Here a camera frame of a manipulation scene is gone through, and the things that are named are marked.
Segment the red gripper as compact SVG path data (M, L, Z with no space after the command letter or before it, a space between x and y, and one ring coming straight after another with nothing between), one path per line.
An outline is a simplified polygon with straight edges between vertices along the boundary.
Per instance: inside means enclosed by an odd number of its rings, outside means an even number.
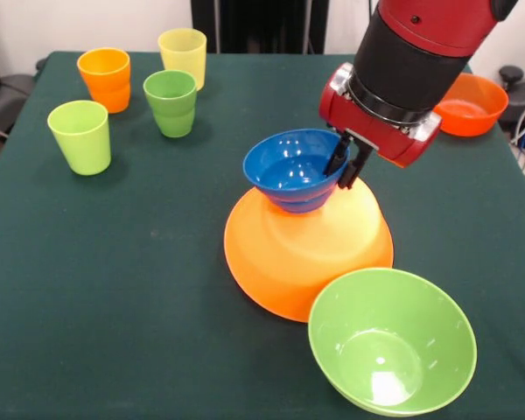
M329 78L323 89L318 112L326 123L338 132L359 135L372 145L380 157L399 166L413 164L430 146L438 134L442 118L429 112L418 124L408 128L400 123L386 122L367 112L349 94L348 81L353 65L345 62ZM346 161L351 137L343 133L327 162L324 175L331 176ZM373 147L358 145L356 157L350 160L337 182L341 189L351 189L373 153Z

